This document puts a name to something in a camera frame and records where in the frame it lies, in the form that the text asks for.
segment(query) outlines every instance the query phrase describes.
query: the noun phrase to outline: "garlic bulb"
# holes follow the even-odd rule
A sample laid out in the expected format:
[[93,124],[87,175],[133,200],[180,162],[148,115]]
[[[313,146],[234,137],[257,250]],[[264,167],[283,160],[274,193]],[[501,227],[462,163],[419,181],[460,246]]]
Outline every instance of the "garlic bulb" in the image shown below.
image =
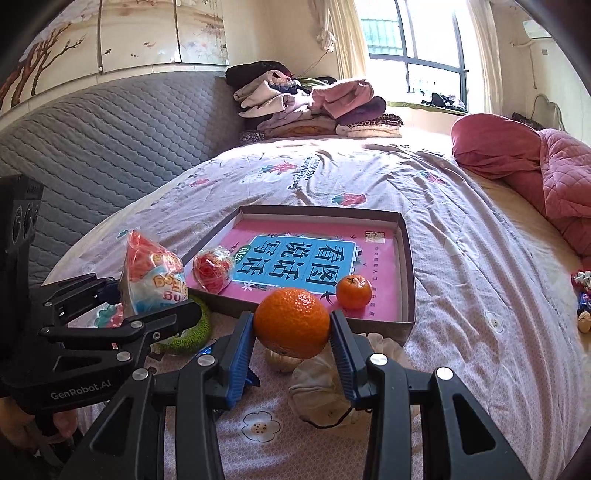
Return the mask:
[[279,355],[268,348],[265,348],[265,361],[271,367],[271,370],[282,373],[293,372],[302,362],[301,358]]

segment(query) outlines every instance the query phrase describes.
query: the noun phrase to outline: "snack bag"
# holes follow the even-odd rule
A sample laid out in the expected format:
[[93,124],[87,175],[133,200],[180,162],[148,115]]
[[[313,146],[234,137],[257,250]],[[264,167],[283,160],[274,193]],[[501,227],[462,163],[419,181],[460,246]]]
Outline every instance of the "snack bag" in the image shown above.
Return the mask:
[[183,263],[162,245],[132,230],[119,282],[125,317],[187,300]]

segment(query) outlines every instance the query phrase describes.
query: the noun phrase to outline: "quilted mattress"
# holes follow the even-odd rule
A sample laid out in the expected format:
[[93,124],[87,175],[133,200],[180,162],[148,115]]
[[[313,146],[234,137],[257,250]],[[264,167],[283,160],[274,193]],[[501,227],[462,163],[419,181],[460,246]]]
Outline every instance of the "quilted mattress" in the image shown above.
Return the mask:
[[54,100],[0,132],[0,176],[45,185],[30,281],[109,215],[233,148],[242,119],[219,72],[168,72]]

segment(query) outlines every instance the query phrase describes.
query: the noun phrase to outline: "curtain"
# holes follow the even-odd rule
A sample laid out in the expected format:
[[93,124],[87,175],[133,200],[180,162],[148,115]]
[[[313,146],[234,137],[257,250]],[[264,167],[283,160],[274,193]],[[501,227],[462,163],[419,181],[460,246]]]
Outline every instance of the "curtain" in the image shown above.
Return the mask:
[[499,41],[489,0],[465,0],[474,24],[484,80],[485,112],[502,115],[503,84]]
[[325,51],[335,51],[341,79],[365,77],[369,53],[355,0],[309,0],[320,34],[316,40]]

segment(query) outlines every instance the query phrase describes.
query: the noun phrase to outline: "bedsheet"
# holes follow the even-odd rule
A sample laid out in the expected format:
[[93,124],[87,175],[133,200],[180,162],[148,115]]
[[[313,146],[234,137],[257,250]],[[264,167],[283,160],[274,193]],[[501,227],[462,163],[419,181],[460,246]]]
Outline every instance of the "bedsheet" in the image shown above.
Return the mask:
[[[99,225],[48,281],[89,271],[118,275],[132,228],[155,233],[183,255],[240,205],[401,212],[417,282],[416,325],[404,348],[413,367],[454,369],[532,478],[554,479],[589,427],[583,414],[588,405],[583,351],[566,305],[572,298],[561,295],[563,287],[551,283],[528,241],[470,176],[451,158],[420,150],[421,142],[433,140],[423,137],[282,140],[231,150]],[[444,138],[433,146],[449,152]],[[354,202],[345,201],[353,197]],[[213,321],[214,337],[231,331],[232,319],[214,315]],[[186,361],[165,356],[147,364],[164,372]],[[315,430],[291,412],[285,394],[289,377],[265,367],[258,343],[251,367],[261,388],[249,390],[217,424],[226,477],[361,478],[367,416],[351,429]],[[84,409],[82,425],[100,409]],[[261,424],[268,428],[261,431]],[[420,440],[415,419],[415,478],[422,476]],[[174,478],[173,421],[167,423],[165,446],[166,477]]]

